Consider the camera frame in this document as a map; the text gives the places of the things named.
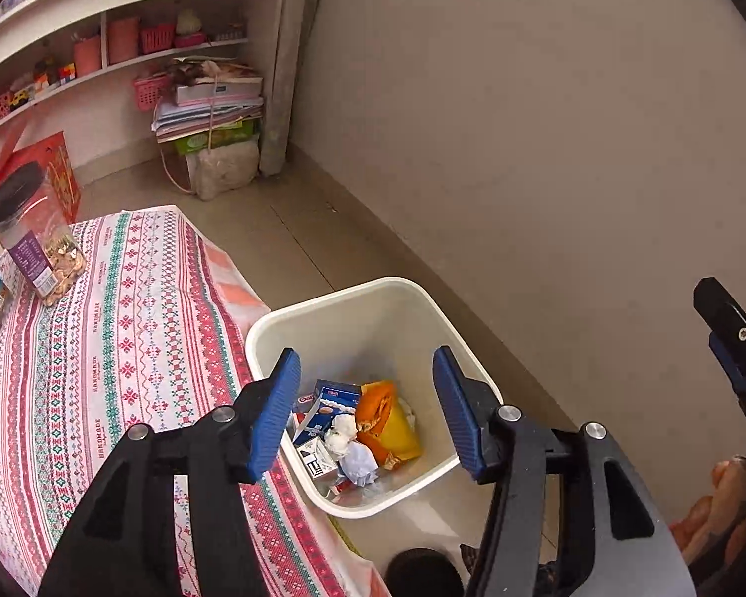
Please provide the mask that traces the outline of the right hand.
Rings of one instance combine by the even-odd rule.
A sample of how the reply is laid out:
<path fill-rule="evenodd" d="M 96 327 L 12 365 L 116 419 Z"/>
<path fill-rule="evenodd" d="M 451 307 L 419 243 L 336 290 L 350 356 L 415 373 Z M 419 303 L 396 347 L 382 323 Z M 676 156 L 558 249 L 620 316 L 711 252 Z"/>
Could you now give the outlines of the right hand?
<path fill-rule="evenodd" d="M 712 469 L 713 493 L 701 497 L 682 520 L 670 525 L 689 566 L 725 542 L 722 561 L 729 566 L 746 545 L 746 457 L 734 456 Z"/>

